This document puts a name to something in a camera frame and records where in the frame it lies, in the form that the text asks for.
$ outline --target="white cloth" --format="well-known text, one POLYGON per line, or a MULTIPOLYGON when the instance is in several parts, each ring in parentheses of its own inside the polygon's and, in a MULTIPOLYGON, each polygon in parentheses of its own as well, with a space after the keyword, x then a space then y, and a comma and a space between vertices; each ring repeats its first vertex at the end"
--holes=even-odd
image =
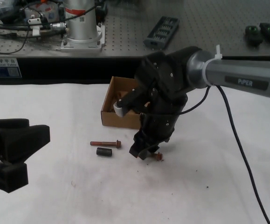
MULTIPOLYGON (((182 115, 163 162, 129 154, 131 129, 104 127, 108 85, 0 86, 0 119, 50 126, 27 161, 29 185, 0 191, 0 224, 264 224, 217 88, 182 115), (92 140, 122 141, 111 158, 92 140)), ((238 135, 270 217, 270 99, 225 89, 238 135)), ((189 93, 186 109, 205 90, 189 93)))

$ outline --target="brown cardboard box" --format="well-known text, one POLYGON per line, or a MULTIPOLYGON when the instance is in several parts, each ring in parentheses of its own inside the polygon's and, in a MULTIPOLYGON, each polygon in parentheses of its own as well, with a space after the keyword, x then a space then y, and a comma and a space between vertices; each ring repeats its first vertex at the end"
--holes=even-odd
POLYGON ((111 127, 126 127, 139 129, 140 115, 134 111, 129 111, 123 118, 116 115, 113 104, 132 89, 138 83, 132 78, 112 77, 104 104, 101 110, 102 124, 111 127))

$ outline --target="black clamp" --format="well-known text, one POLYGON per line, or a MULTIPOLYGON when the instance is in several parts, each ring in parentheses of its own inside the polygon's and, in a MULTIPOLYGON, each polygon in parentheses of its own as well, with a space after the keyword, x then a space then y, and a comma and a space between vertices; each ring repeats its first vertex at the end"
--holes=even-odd
POLYGON ((10 193, 27 185, 24 161, 49 142, 47 125, 29 126, 28 119, 0 119, 0 189, 10 193))

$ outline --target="screw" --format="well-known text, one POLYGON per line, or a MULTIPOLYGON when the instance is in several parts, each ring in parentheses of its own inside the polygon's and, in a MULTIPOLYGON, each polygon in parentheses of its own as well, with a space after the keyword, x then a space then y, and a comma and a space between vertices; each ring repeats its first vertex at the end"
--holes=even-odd
POLYGON ((91 146, 114 146, 116 148, 121 148, 121 141, 91 141, 91 146))
POLYGON ((163 160, 163 154, 162 153, 152 153, 151 157, 155 158, 157 161, 163 160))

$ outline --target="metal cylinder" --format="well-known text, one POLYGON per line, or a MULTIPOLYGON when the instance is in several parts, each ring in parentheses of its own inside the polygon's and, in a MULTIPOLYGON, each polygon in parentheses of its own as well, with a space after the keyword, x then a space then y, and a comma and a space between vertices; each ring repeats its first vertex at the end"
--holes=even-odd
MULTIPOLYGON (((70 18, 94 7, 94 0, 64 0, 65 18, 70 18)), ((98 41, 96 12, 91 10, 86 15, 67 21, 67 39, 74 43, 98 41)))
POLYGON ((51 23, 50 28, 55 31, 60 31, 64 30, 66 27, 64 22, 59 22, 59 23, 51 23))
POLYGON ((112 149, 97 147, 97 155, 112 156, 112 149))

